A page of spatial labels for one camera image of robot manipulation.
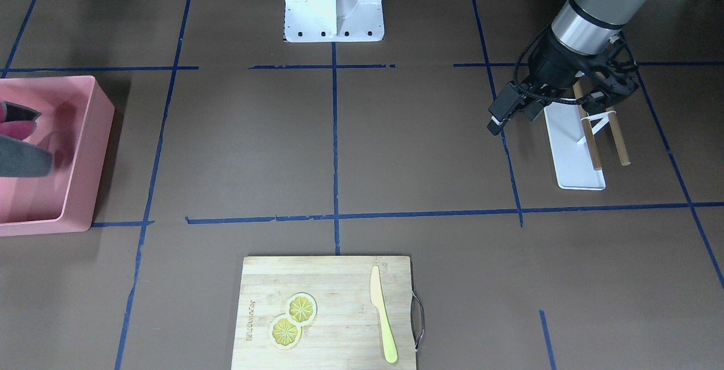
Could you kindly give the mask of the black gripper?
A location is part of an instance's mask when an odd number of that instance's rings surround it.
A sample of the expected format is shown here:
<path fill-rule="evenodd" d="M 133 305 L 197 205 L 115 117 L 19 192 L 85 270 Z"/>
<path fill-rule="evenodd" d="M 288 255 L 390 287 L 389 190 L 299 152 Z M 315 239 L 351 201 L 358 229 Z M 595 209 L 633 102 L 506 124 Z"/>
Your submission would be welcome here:
<path fill-rule="evenodd" d="M 620 104 L 639 88 L 634 81 L 637 65 L 634 61 L 620 62 L 619 53 L 626 43 L 615 38 L 610 47 L 597 55 L 582 55 L 565 47 L 546 31 L 528 58 L 528 76 L 523 79 L 523 114 L 535 120 L 544 107 L 559 104 L 581 105 L 586 113 L 602 113 Z M 582 76 L 592 82 L 592 90 L 582 97 L 564 98 L 564 94 Z"/>

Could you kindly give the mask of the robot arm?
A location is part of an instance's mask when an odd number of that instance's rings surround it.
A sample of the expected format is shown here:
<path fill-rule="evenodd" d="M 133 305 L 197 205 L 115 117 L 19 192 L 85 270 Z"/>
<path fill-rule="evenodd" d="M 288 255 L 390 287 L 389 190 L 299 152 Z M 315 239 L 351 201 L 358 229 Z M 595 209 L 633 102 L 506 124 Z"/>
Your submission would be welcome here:
<path fill-rule="evenodd" d="M 551 24 L 535 39 L 528 75 L 515 75 L 512 113 L 535 120 L 544 107 L 581 105 L 599 113 L 638 88 L 633 62 L 617 59 L 625 42 L 623 27 L 648 0 L 567 0 Z"/>

